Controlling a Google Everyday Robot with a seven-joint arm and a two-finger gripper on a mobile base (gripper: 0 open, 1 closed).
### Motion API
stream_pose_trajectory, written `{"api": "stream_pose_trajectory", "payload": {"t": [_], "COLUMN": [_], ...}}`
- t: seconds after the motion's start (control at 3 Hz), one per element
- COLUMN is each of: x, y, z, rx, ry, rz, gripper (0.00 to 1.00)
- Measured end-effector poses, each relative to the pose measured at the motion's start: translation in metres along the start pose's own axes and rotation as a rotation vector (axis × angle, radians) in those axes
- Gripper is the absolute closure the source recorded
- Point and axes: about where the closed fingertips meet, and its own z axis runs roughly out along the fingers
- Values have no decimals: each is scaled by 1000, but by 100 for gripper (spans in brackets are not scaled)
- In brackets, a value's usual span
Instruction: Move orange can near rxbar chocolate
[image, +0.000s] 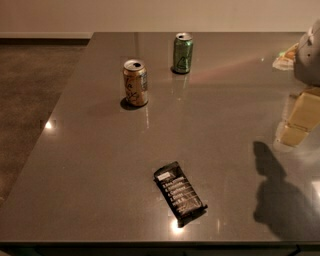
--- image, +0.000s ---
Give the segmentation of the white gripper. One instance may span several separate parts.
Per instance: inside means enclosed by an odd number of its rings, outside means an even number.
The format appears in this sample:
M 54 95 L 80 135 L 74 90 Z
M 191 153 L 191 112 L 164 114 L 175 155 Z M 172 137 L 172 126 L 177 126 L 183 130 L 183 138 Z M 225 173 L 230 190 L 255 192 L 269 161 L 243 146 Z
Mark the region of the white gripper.
M 294 61 L 294 76 L 299 81 L 320 86 L 320 20 L 300 38 Z M 279 141 L 287 146 L 298 146 L 320 124 L 320 88 L 313 87 L 300 93 Z

